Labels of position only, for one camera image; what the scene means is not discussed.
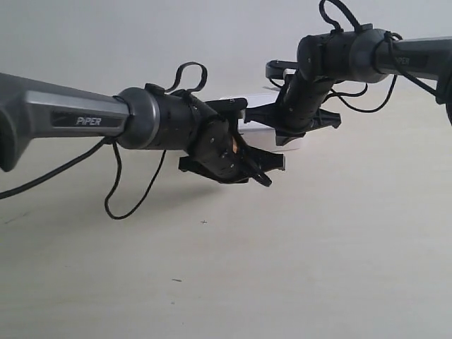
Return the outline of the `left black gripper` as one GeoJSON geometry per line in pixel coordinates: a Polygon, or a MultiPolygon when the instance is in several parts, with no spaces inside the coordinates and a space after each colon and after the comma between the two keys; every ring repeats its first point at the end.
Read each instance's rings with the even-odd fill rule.
{"type": "Polygon", "coordinates": [[[220,184],[245,184],[253,179],[271,184],[268,173],[285,170],[285,156],[248,145],[233,136],[201,139],[179,159],[179,170],[220,184]]]}

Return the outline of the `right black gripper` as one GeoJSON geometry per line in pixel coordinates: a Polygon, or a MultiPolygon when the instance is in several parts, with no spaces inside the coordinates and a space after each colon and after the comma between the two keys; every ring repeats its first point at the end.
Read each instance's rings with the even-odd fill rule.
{"type": "Polygon", "coordinates": [[[280,92],[274,103],[246,109],[244,121],[274,129],[277,145],[286,145],[310,131],[327,127],[336,129],[341,125],[340,114],[321,109],[330,89],[329,86],[314,86],[280,92]]]}

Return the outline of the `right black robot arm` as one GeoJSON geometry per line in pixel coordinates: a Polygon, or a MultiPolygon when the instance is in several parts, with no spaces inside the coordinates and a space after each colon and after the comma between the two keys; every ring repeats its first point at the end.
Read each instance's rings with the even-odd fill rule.
{"type": "Polygon", "coordinates": [[[397,40],[382,29],[307,35],[297,48],[295,72],[272,104],[248,109],[245,122],[275,130],[278,146],[307,132],[339,127],[340,115],[322,109],[342,81],[373,84],[403,76],[451,111],[451,38],[397,40]]]}

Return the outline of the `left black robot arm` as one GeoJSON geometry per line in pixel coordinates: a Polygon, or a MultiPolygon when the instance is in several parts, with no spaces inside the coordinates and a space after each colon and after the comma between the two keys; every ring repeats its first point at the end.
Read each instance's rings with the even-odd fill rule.
{"type": "Polygon", "coordinates": [[[281,154],[251,147],[237,130],[244,98],[201,101],[148,84],[107,96],[29,78],[1,75],[1,168],[11,171],[35,138],[106,137],[128,150],[181,150],[183,172],[221,184],[283,170],[281,154]]]}

